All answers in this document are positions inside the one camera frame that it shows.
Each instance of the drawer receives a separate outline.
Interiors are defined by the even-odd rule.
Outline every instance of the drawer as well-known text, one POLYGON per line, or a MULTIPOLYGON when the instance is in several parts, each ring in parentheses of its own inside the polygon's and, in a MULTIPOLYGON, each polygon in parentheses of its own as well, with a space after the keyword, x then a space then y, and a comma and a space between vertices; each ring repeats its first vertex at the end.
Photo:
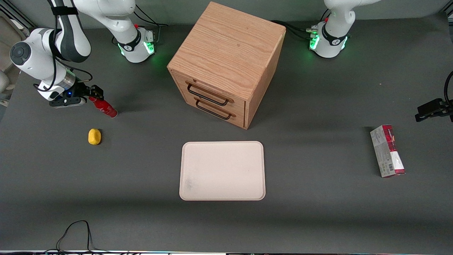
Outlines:
POLYGON ((244 100, 215 92, 212 89, 208 89, 199 81, 184 77, 180 74, 176 74, 175 72, 173 73, 173 75, 176 83, 178 84, 179 90, 181 93, 183 93, 186 101, 189 98, 197 97, 205 102, 209 102, 219 109, 223 109, 236 115, 244 115, 246 105, 244 100))
POLYGON ((235 114, 228 112, 225 109, 220 108, 210 102, 204 101, 203 99, 198 97, 192 96, 190 98, 187 98, 186 102, 189 105, 196 107, 210 115, 223 119, 224 121, 227 121, 233 125, 244 128, 244 114, 235 114))

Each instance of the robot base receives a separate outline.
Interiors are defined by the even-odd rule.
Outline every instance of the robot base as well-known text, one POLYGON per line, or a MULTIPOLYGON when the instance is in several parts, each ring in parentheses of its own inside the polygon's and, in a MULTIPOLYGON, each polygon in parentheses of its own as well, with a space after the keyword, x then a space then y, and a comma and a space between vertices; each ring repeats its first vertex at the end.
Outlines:
MULTIPOLYGON (((324 24, 326 23, 320 22, 319 24, 312 26, 312 29, 318 29, 318 31, 321 31, 321 28, 324 26, 324 24)), ((334 58, 346 46, 347 37, 342 42, 340 42, 340 40, 338 41, 338 45, 332 46, 322 33, 318 33, 310 41, 309 49, 316 52, 316 54, 318 54, 320 57, 327 59, 334 58)))
POLYGON ((138 28, 141 34, 141 42, 133 51, 126 51, 120 45, 121 54, 131 63, 140 63, 145 61, 149 56, 154 54, 154 34, 153 31, 148 31, 144 28, 138 28))

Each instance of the wooden top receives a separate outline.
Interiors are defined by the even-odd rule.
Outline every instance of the wooden top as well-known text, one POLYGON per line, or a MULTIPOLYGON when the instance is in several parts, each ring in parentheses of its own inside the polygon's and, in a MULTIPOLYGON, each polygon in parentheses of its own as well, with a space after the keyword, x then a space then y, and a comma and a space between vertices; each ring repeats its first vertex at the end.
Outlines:
POLYGON ((211 2, 168 68, 249 100, 285 31, 211 2))

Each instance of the box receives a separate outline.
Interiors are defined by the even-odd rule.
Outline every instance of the box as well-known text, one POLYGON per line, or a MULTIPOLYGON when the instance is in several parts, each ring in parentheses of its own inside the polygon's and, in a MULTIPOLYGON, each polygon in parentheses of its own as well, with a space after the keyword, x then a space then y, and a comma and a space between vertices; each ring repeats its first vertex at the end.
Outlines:
POLYGON ((187 104, 248 129, 286 28, 211 2, 167 68, 187 104))
POLYGON ((371 132, 374 150, 382 177, 405 174, 403 163, 395 146, 391 125, 383 125, 371 132))

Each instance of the cardboard box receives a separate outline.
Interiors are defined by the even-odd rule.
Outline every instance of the cardboard box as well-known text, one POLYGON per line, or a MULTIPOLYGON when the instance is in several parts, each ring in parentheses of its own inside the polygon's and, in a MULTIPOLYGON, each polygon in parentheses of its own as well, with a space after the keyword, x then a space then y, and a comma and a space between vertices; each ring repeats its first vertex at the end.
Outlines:
POLYGON ((381 176, 387 178, 405 174, 403 162, 396 150, 392 125, 382 125, 371 131, 371 139, 381 176))

